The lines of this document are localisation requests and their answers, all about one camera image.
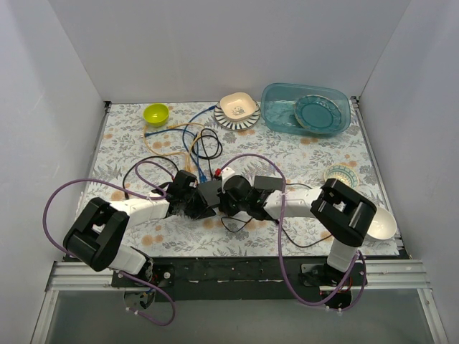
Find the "black network switch box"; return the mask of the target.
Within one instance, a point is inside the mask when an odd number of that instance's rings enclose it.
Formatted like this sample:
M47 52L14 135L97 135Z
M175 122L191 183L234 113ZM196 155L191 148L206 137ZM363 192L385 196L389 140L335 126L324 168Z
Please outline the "black network switch box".
M220 180L207 181L200 183L197 186L197 190L200 196L203 198L204 203L211 209L219 206L220 198L218 196L219 190L221 189Z

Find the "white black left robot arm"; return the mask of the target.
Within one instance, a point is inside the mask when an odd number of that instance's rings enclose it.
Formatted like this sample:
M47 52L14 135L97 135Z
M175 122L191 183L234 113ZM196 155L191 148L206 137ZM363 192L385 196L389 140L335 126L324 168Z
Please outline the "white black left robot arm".
M216 214L221 181L196 184L196 177L179 171L166 188L166 196L151 193L146 198L107 202L99 197L89 201L64 238L64 248L96 272L123 270L134 285L143 287L152 280L147 256L122 244L126 229L144 222L185 216L192 220Z

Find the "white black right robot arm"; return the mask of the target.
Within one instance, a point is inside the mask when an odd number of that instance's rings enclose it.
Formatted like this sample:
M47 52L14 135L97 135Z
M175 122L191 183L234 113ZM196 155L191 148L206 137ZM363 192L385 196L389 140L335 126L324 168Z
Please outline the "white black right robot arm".
M283 222L286 218L317 219L333 237L324 267L333 285L351 275L351 261L362 246L377 207L345 183L328 179L319 188L286 191L255 188L242 176L222 181L218 191L219 210L228 216L243 211L259 221Z

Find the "black power adapter brick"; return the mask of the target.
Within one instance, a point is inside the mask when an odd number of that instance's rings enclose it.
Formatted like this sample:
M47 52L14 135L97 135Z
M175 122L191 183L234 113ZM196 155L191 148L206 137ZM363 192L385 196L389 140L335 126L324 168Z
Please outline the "black power adapter brick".
M253 186L256 189L281 190L283 188L283 179L277 177L256 176Z

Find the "floral patterned table mat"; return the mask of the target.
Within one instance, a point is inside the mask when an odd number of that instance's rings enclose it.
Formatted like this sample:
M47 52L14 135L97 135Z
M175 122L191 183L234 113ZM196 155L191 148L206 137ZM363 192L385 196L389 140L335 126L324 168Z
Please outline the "floral patterned table mat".
M308 138L271 131L262 120L247 130L229 131L214 120L208 102L171 103L169 125L187 124L187 129L144 138L144 110L143 104L110 107L86 199L120 201L119 186L147 193L150 183L166 182L184 167L184 148L200 134L212 161L192 164L193 173L209 174L229 163L248 179L284 175L288 190L296 191L321 186L329 166L344 164L356 172L360 193L377 206L387 204L358 115L352 115L350 126L340 135ZM286 219L283 227L285 233L279 235L274 223L245 214L233 219L218 214L198 221L172 216L129 229L123 241L154 257L324 256L333 243L315 219Z

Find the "striped white blue plate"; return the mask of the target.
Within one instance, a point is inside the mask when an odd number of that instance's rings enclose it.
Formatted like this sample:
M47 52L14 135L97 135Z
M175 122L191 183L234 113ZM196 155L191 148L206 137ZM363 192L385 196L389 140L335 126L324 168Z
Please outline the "striped white blue plate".
M219 103L217 103L214 107L214 120L222 126L224 129L231 130L231 131L243 131L251 128L256 124L256 122L260 119L261 111L260 106L257 102L257 110L253 113L249 118L241 120L241 121L231 121L229 120L225 114L223 113Z

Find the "lime green plastic bowl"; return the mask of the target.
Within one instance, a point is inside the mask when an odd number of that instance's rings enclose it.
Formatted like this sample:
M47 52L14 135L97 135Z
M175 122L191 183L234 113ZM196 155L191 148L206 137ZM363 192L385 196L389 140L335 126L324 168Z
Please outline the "lime green plastic bowl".
M165 104L154 103L143 111L143 119L153 127L161 127L169 119L169 109Z

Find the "cream square panda bowl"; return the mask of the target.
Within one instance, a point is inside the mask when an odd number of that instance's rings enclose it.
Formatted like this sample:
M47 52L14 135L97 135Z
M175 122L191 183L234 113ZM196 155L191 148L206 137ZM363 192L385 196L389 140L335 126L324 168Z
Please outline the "cream square panda bowl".
M244 92L236 92L224 96L219 101L225 116L231 121L241 121L249 118L257 110L255 101Z

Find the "teal transparent plastic tub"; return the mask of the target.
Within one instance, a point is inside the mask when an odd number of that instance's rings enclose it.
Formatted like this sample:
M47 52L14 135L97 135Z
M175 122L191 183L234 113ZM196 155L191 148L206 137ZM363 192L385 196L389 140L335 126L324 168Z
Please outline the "teal transparent plastic tub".
M337 133L319 134L301 127L295 119L294 106L306 95L322 95L334 101L345 117L343 129ZM326 87L273 83L263 90L260 109L266 126L281 133L328 138L344 132L351 123L349 99L342 92Z

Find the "patterned teal yellow small bowl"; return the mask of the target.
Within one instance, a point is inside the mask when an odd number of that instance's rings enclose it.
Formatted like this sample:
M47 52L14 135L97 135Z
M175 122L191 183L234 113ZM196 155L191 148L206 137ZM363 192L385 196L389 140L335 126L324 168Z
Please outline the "patterned teal yellow small bowl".
M330 178L335 178L353 189L356 189L359 185L356 172L344 164L329 166L323 173L323 179L327 181Z

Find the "teal glass plate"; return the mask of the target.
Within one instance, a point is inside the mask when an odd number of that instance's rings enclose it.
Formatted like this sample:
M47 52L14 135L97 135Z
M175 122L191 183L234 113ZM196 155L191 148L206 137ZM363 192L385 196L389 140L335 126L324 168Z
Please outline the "teal glass plate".
M331 134L343 129L345 117L338 105L322 95L306 95L294 106L298 124L313 133Z

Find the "white ceramic bowl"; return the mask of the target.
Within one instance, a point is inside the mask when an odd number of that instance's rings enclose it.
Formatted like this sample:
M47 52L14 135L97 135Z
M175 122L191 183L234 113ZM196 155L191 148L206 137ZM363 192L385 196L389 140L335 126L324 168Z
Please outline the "white ceramic bowl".
M397 232L397 222L392 214L383 207L378 207L366 236L384 241L391 239Z

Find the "aluminium frame rail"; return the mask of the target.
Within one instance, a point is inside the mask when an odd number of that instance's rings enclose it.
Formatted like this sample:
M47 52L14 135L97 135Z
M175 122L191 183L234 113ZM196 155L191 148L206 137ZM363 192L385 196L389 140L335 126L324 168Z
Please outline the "aluminium frame rail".
M46 291L91 290L110 288L113 272L94 272L83 263L58 262L52 267ZM367 288L375 290L430 289L431 283L420 259L366 261Z

